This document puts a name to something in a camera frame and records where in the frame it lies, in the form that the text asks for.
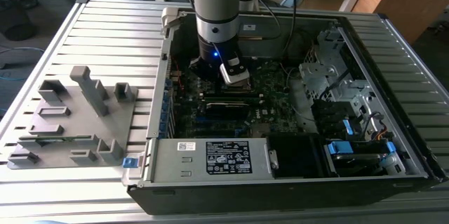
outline aluminum extrusion table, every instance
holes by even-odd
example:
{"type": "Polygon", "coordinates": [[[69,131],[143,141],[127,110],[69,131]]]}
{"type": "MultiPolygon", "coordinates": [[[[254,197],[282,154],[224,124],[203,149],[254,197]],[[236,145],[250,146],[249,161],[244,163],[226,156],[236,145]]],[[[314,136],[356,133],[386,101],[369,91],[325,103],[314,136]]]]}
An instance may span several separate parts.
{"type": "MultiPolygon", "coordinates": [[[[9,170],[8,154],[27,134],[31,112],[39,103],[44,79],[65,85],[73,65],[87,65],[104,85],[128,82],[139,87],[127,152],[141,152],[152,89],[161,55],[161,13],[187,4],[121,0],[79,0],[0,122],[0,219],[53,220],[67,223],[261,221],[322,218],[346,223],[422,223],[449,216],[449,185],[397,195],[373,205],[304,211],[228,213],[221,215],[149,216],[127,194],[121,167],[9,170]]],[[[354,26],[378,68],[402,103],[421,136],[445,170],[449,169],[449,95],[405,43],[388,19],[374,14],[301,11],[341,15],[354,26]]]]}

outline circuit board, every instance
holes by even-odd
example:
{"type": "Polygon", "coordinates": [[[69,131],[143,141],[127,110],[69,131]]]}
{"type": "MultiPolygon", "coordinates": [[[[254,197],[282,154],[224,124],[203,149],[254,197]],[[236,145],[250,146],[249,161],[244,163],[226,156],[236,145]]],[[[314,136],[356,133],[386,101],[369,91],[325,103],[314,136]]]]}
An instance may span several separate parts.
{"type": "Polygon", "coordinates": [[[230,86],[203,81],[185,67],[172,72],[176,138],[260,138],[274,131],[302,131],[280,63],[257,60],[249,70],[250,79],[230,86]],[[205,117],[213,106],[217,114],[205,117]]]}

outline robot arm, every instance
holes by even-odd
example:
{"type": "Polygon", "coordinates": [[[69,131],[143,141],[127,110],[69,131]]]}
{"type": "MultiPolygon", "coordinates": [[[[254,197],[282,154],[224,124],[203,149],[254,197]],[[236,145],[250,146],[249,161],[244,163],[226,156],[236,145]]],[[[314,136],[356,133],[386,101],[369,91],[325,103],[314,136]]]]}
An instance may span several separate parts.
{"type": "Polygon", "coordinates": [[[230,85],[249,77],[237,45],[240,0],[195,0],[200,58],[230,85]]]}
{"type": "MultiPolygon", "coordinates": [[[[293,1],[284,0],[282,4],[293,6],[293,1]]],[[[240,0],[195,0],[200,41],[200,56],[196,64],[204,66],[203,68],[211,72],[209,76],[216,76],[215,73],[220,69],[228,85],[249,77],[237,45],[238,7],[240,0]]]]}

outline barcode sticker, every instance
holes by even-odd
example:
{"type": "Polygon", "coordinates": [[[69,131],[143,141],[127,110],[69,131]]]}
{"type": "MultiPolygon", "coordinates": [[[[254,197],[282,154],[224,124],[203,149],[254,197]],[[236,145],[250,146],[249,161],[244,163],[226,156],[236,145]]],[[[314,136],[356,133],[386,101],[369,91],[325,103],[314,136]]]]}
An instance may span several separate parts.
{"type": "Polygon", "coordinates": [[[195,150],[195,142],[179,142],[177,150],[195,150]]]}
{"type": "Polygon", "coordinates": [[[256,25],[253,25],[253,24],[245,24],[244,25],[244,30],[254,31],[256,30],[256,25]]]}

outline power supply label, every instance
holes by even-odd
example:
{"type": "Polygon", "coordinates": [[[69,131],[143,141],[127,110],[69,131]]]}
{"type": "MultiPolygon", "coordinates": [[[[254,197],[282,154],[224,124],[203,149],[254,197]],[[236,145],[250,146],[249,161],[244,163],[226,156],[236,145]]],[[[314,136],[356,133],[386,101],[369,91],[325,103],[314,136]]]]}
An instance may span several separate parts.
{"type": "Polygon", "coordinates": [[[253,173],[246,141],[208,141],[205,160],[211,175],[253,173]]]}

